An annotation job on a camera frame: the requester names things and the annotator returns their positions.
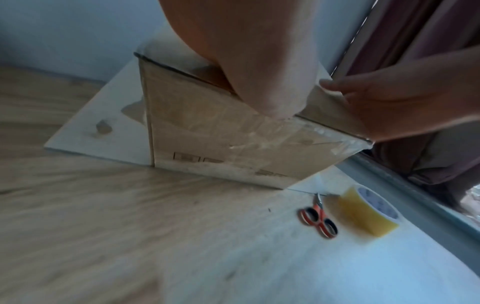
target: tape roll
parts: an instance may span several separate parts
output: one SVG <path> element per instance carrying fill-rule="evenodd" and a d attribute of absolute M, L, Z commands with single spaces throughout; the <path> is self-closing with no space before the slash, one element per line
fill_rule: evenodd
<path fill-rule="evenodd" d="M 361 185 L 350 187 L 338 200 L 343 212 L 370 234 L 380 237 L 401 222 L 402 215 L 383 197 Z"/>

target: wood grain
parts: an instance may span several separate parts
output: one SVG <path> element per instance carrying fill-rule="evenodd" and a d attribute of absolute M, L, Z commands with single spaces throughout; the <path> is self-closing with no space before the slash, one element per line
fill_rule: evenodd
<path fill-rule="evenodd" d="M 44 150 L 100 87 L 82 84 L 82 99 L 41 76 L 58 91 L 37 99 L 29 72 L 12 73 L 17 93 L 0 85 L 0 303 L 478 300 L 479 278 L 406 220 L 373 239 L 332 199 L 340 234 L 326 240 L 296 217 L 310 194 Z M 12 102 L 21 87 L 28 103 Z M 353 182 L 334 167 L 323 178 L 332 193 Z"/>

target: hand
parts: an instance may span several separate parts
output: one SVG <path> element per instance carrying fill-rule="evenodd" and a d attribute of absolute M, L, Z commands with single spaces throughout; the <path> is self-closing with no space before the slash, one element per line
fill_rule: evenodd
<path fill-rule="evenodd" d="M 385 141 L 436 131 L 480 117 L 480 48 L 320 81 L 345 95 L 353 112 Z"/>

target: scissors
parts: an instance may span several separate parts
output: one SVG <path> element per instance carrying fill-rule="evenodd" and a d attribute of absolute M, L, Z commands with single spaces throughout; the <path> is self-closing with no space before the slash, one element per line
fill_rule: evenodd
<path fill-rule="evenodd" d="M 300 211 L 300 215 L 309 226 L 316 226 L 326 238 L 334 238 L 339 233 L 335 223 L 327 218 L 324 211 L 324 204 L 320 193 L 317 193 L 317 202 L 313 207 L 307 207 Z"/>

